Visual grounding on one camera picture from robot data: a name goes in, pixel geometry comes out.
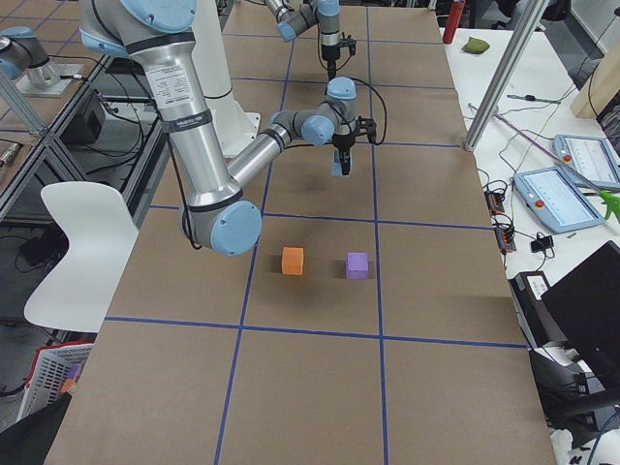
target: black monitor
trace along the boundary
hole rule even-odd
[[[542,301],[603,386],[620,388],[620,247],[604,244]]]

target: white table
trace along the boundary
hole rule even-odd
[[[464,117],[471,118],[474,116],[474,113],[468,109],[468,104],[472,103],[476,107],[480,105],[488,83],[510,40],[511,33],[510,31],[460,29],[456,31],[452,44],[446,46],[449,65]],[[491,45],[490,49],[482,55],[465,53],[461,48],[470,37],[487,41]],[[537,133],[542,132],[544,136],[550,138],[557,134],[604,137],[605,134],[595,120],[578,119],[571,113],[570,104],[577,95],[576,90],[562,102],[546,126],[544,126],[545,121],[556,110],[557,105],[526,102],[506,97],[508,94],[532,94],[541,99],[556,100],[561,98],[570,88],[574,88],[573,82],[560,59],[544,33],[537,32],[521,57],[498,104],[499,111],[537,108],[510,112],[506,117],[520,129]],[[466,123],[469,125],[471,119],[466,119]],[[498,153],[513,135],[514,131],[504,123],[492,119],[476,147],[475,155],[478,166],[489,173],[491,180],[503,179],[508,181],[512,177],[512,170],[499,158]],[[539,142],[548,148],[551,147],[550,140],[539,139]],[[530,143],[527,140],[517,136],[504,152],[504,158],[517,166],[527,152],[529,145]],[[551,166],[553,166],[552,161],[540,150],[532,147],[518,171],[531,171]],[[483,174],[480,175],[480,179],[482,183],[486,182]],[[598,197],[589,199],[595,205],[601,203]],[[518,194],[512,195],[512,190],[507,195],[505,207],[507,213],[513,218],[518,231],[530,235],[536,235],[536,232],[550,233],[526,207],[521,197]],[[604,205],[599,205],[598,209],[605,214]],[[575,234],[555,234],[553,238],[555,241],[555,258],[547,260],[542,268],[551,285],[580,264],[603,243],[610,239],[620,243],[620,225],[612,217],[602,226],[580,230]],[[530,252],[531,240],[521,234],[516,235],[517,251],[508,254],[506,260],[508,278],[513,278],[520,271],[535,270],[542,264],[543,254]]]

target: crate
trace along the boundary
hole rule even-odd
[[[85,362],[92,347],[92,343],[70,342],[39,349],[26,380],[17,421],[60,397],[69,370],[73,365]]]

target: red bottle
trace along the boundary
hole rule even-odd
[[[463,9],[465,8],[465,0],[453,0],[452,6],[449,9],[448,23],[444,30],[444,44],[451,44],[454,39],[454,33],[458,27],[458,23],[463,15]]]

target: purple cube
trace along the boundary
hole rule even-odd
[[[347,279],[368,279],[368,254],[365,252],[347,254]]]

